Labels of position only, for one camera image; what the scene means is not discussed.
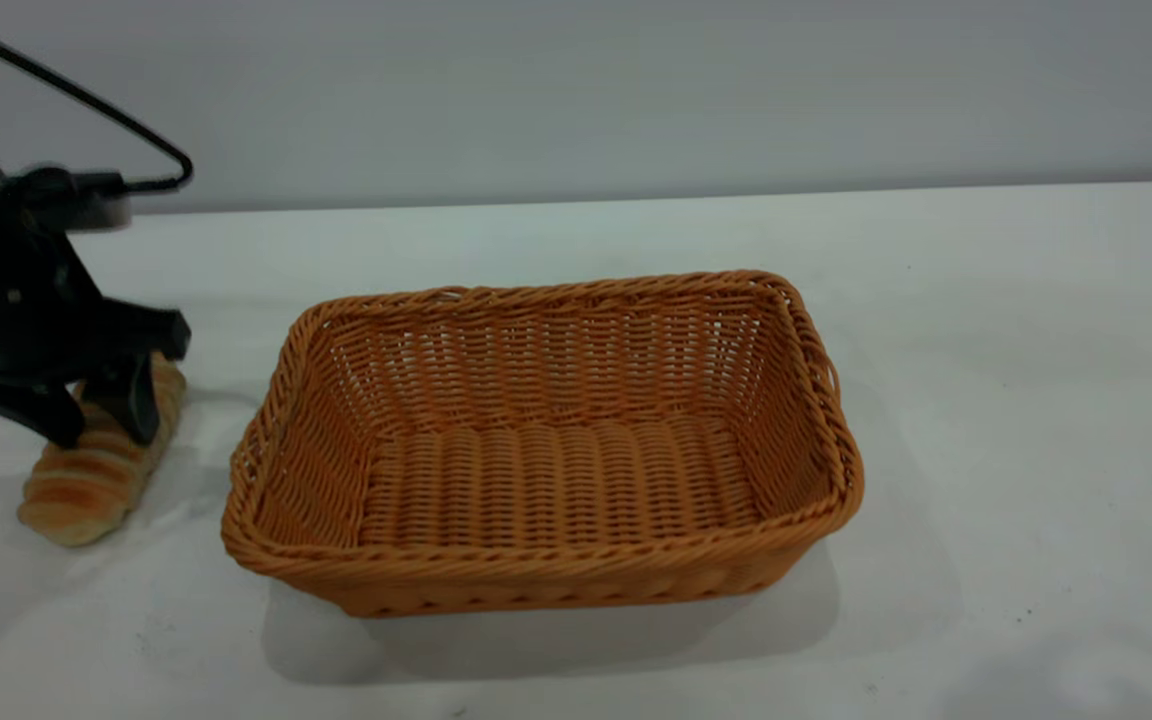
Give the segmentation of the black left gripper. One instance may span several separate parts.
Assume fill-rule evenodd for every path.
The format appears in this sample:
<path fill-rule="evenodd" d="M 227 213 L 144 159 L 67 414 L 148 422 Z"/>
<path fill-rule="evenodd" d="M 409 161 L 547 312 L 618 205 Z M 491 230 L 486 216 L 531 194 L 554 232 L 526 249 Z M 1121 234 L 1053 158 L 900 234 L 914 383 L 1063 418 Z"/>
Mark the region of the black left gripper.
<path fill-rule="evenodd" d="M 79 381 L 88 404 L 151 445 L 160 427 L 152 356 L 179 361 L 191 344 L 183 313 L 105 295 L 71 245 L 70 232 L 109 232 L 129 217 L 118 195 L 0 196 L 0 418 L 52 445 L 76 447 L 83 433 L 79 402 L 63 386 Z"/>

